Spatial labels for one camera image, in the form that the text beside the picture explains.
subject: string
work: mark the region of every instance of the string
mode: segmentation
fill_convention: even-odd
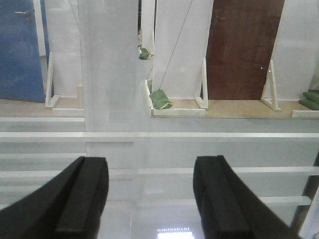
[[[177,40],[176,40],[175,46],[174,46],[173,51],[172,51],[172,53],[171,53],[171,55],[170,55],[170,58],[169,58],[169,61],[168,61],[168,64],[167,64],[166,70],[165,70],[165,72],[164,72],[163,78],[162,78],[162,80],[161,80],[161,82],[160,82],[159,89],[161,88],[161,85],[162,85],[163,80],[164,80],[164,78],[165,78],[165,75],[166,75],[166,72],[167,72],[168,66],[169,66],[170,61],[171,61],[171,58],[172,58],[172,56],[173,56],[173,54],[174,54],[174,51],[175,51],[176,45],[177,45],[177,43],[178,43],[178,40],[179,40],[179,37],[180,37],[181,31],[182,31],[182,29],[183,29],[183,27],[184,27],[184,24],[185,24],[185,21],[186,21],[187,15],[188,15],[188,13],[189,13],[190,6],[191,6],[192,2],[193,2],[193,0],[191,0],[191,1],[190,1],[190,4],[189,4],[188,10],[187,10],[187,13],[186,13],[186,16],[185,16],[184,22],[183,22],[183,24],[182,24],[182,26],[181,26],[181,28],[180,28],[180,31],[179,31],[179,34],[178,34],[178,37],[177,37]]]
[[[153,67],[154,67],[154,65],[152,66],[152,68],[150,69],[150,72],[149,72],[148,76],[146,77],[146,79],[148,79],[148,80],[149,80],[149,76],[150,76],[150,74],[151,74],[151,72],[152,72],[152,70],[153,70]]]

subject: white pillar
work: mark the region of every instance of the white pillar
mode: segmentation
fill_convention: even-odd
[[[160,86],[191,0],[157,3],[153,89]],[[162,89],[168,97],[193,98],[201,82],[213,1],[194,0],[168,67]]]
[[[142,46],[149,51],[153,49],[155,0],[142,0]]]
[[[79,0],[87,131],[130,120],[137,62],[137,0]]]

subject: white partition panel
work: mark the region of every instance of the white partition panel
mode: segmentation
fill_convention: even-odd
[[[319,52],[317,0],[286,0],[273,53],[279,100],[308,90]]]
[[[159,0],[157,3],[153,89],[165,73],[191,0]],[[212,0],[193,1],[172,56],[162,89],[171,98],[193,98],[200,84],[206,55]]]
[[[153,49],[155,0],[142,0],[142,46],[149,51]]]

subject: white stand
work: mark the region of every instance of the white stand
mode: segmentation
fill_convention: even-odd
[[[60,95],[54,95],[51,97],[52,94],[52,84],[53,84],[53,70],[54,70],[54,64],[53,64],[53,54],[50,52],[49,56],[49,66],[48,66],[48,78],[47,78],[47,85],[46,85],[46,94],[45,94],[45,107],[54,107],[59,99]]]
[[[271,91],[271,100],[269,100],[265,94],[267,87],[270,86]],[[273,111],[279,112],[282,111],[278,105],[278,98],[277,98],[277,89],[276,89],[276,78],[275,78],[275,68],[273,60],[270,60],[268,74],[266,78],[266,83],[264,85],[264,90],[261,96],[261,102],[270,107]]]
[[[200,97],[200,91],[203,88],[203,99]],[[197,89],[197,96],[194,97],[196,103],[201,109],[208,109],[208,91],[207,91],[207,71],[206,71],[206,58],[203,60],[201,84]]]

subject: floor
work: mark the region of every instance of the floor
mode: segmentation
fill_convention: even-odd
[[[173,108],[198,109],[195,101],[172,100]],[[260,101],[209,101],[204,118],[290,119],[292,110],[308,110],[298,102],[279,102],[281,112],[274,112]],[[76,109],[76,99],[61,98],[55,108]],[[55,117],[44,103],[0,99],[0,117]]]
[[[55,108],[76,109],[76,99],[61,98]],[[44,103],[0,99],[0,117],[56,117]]]

